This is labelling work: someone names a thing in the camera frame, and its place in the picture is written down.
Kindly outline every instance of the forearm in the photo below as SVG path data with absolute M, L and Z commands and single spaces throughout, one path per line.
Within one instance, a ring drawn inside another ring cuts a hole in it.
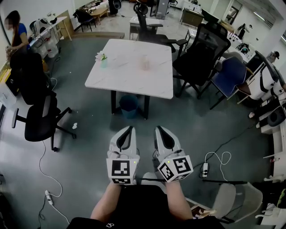
M 171 214 L 178 220 L 192 219 L 192 212 L 185 199 L 179 181 L 166 183 L 168 206 Z
M 12 50 L 17 50 L 17 49 L 19 49 L 19 48 L 22 48 L 24 45 L 28 45 L 28 44 L 26 44 L 26 43 L 21 43 L 21 44 L 18 45 L 18 46 L 13 46 L 13 47 L 11 47 L 11 49 L 12 49 Z
M 101 200 L 94 207 L 90 218 L 101 222 L 107 222 L 111 213 L 116 209 L 120 191 L 120 185 L 110 183 Z

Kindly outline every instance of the charging cable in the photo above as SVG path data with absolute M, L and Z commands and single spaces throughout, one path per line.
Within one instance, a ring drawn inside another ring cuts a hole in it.
M 50 204 L 59 214 L 61 214 L 63 217 L 65 217 L 65 219 L 67 220 L 68 224 L 70 224 L 70 222 L 68 221 L 67 217 L 66 217 L 64 214 L 62 214 L 58 209 L 56 209 L 56 208 L 54 207 L 54 203 L 53 203 L 53 200 L 52 200 L 52 197 L 51 197 L 51 196 L 54 196 L 54 197 L 57 197 L 57 198 L 58 198 L 58 197 L 60 197 L 60 196 L 62 195 L 62 193 L 63 193 L 63 187 L 62 187 L 61 183 L 58 182 L 55 178 L 44 174 L 43 171 L 42 171 L 42 169 L 41 169 L 41 160 L 42 160 L 42 158 L 44 157 L 44 155 L 45 155 L 45 153 L 46 153 L 46 145 L 45 145 L 44 141 L 42 141 L 42 142 L 43 142 L 43 144 L 44 144 L 44 146 L 45 146 L 45 150 L 44 150 L 44 153 L 43 153 L 43 155 L 41 156 L 40 161 L 39 161 L 39 169 L 40 169 L 41 173 L 42 173 L 45 177 L 52 178 L 52 179 L 53 179 L 54 181 L 56 181 L 56 182 L 60 185 L 60 187 L 61 187 L 61 192 L 60 192 L 59 195 L 51 194 L 48 190 L 46 190 L 46 191 L 45 191 L 45 198 L 48 200 L 49 204 Z
M 230 159 L 231 159 L 231 153 L 230 153 L 230 152 L 227 152 L 227 151 L 223 152 L 223 153 L 222 153 L 222 159 L 220 159 L 215 152 L 208 152 L 208 153 L 206 154 L 206 156 L 207 156 L 208 154 L 210 154 L 210 153 L 215 154 L 216 157 L 218 158 L 218 160 L 219 160 L 219 162 L 220 162 L 219 168 L 220 168 L 220 171 L 222 172 L 223 179 L 224 179 L 225 181 L 228 181 L 228 180 L 226 180 L 225 177 L 224 177 L 224 174 L 223 174 L 223 171 L 222 171 L 222 165 L 226 165 L 226 164 L 230 161 Z M 223 163 L 223 155 L 224 155 L 225 153 L 228 153 L 228 154 L 229 154 L 229 159 L 228 159 L 228 161 L 227 161 L 226 163 Z M 207 161 L 206 156 L 205 156 L 205 163 L 203 164 L 203 169 L 202 169 L 202 178 L 206 178 L 206 177 L 207 177 L 208 169 L 209 169 L 209 165 L 208 165 L 208 163 L 206 162 L 206 161 Z

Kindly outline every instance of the black shirt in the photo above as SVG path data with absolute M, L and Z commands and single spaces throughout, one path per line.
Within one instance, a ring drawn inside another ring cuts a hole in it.
M 167 196 L 152 185 L 134 185 L 122 188 L 116 210 L 109 222 L 74 218 L 67 229 L 123 229 L 123 228 L 210 228 L 223 229 L 219 221 L 208 216 L 200 220 L 177 221 L 168 208 Z

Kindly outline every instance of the white cable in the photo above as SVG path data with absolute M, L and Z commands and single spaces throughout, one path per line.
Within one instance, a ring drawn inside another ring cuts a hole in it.
M 66 220 L 67 220 L 67 223 L 70 224 L 70 222 L 68 221 L 67 217 L 66 217 L 64 214 L 62 214 L 58 209 L 56 209 L 56 208 L 54 207 L 54 205 L 51 205 L 51 206 L 52 206 L 59 214 L 61 214 L 63 217 L 65 217 Z
M 44 155 L 45 155 L 45 153 L 46 153 L 46 145 L 45 145 L 44 141 L 42 141 L 42 142 L 43 142 L 43 144 L 44 144 L 44 146 L 45 146 L 45 151 L 44 151 L 44 153 L 43 153 L 41 159 L 44 157 Z M 39 161 L 39 169 L 40 169 L 41 173 L 42 173 L 44 176 L 46 176 L 46 177 L 52 178 L 53 180 L 55 180 L 55 181 L 61 186 L 61 193 L 60 193 L 59 195 L 54 195 L 54 194 L 51 194 L 51 193 L 50 193 L 50 195 L 52 195 L 52 196 L 54 196 L 54 197 L 60 197 L 60 196 L 62 195 L 62 192 L 63 192 L 63 187 L 62 187 L 62 185 L 60 184 L 60 182 L 58 182 L 55 178 L 50 177 L 50 176 L 48 176 L 48 175 L 46 175 L 46 174 L 44 174 L 44 173 L 42 172 L 42 170 L 41 170 L 41 159 L 40 159 L 40 161 Z
M 208 153 L 206 154 L 206 156 L 207 156 L 209 153 L 214 153 L 214 154 L 217 156 L 217 158 L 218 158 L 218 160 L 219 160 L 219 162 L 220 162 L 220 167 L 219 167 L 219 168 L 220 168 L 220 171 L 222 172 L 223 179 L 224 179 L 225 181 L 228 181 L 228 180 L 226 180 L 226 179 L 224 178 L 224 174 L 223 174 L 223 171 L 222 171 L 222 165 L 226 165 L 226 164 L 230 161 L 230 159 L 231 159 L 231 153 L 228 152 L 228 151 L 223 152 L 223 153 L 222 153 L 222 159 L 221 159 L 221 160 L 220 160 L 220 158 L 218 157 L 218 155 L 217 155 L 215 152 L 208 152 Z M 223 163 L 223 155 L 224 155 L 225 153 L 228 153 L 228 154 L 229 154 L 229 159 L 228 159 L 228 161 L 227 161 L 226 163 Z
M 55 86 L 53 87 L 53 89 L 52 90 L 54 90 L 54 88 L 56 87 L 56 85 L 57 85 L 57 83 L 58 83 L 58 80 L 57 79 L 55 79 L 55 78 L 51 78 L 51 79 L 53 79 L 53 80 L 55 80 L 56 82 L 55 82 Z

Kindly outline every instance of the black hair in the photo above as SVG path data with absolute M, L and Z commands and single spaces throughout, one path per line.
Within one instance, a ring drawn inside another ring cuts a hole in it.
M 13 28 L 15 29 L 12 46 L 18 46 L 21 44 L 21 38 L 18 34 L 18 26 L 20 23 L 20 14 L 18 11 L 12 11 L 5 20 L 8 20 L 9 24 L 12 24 Z

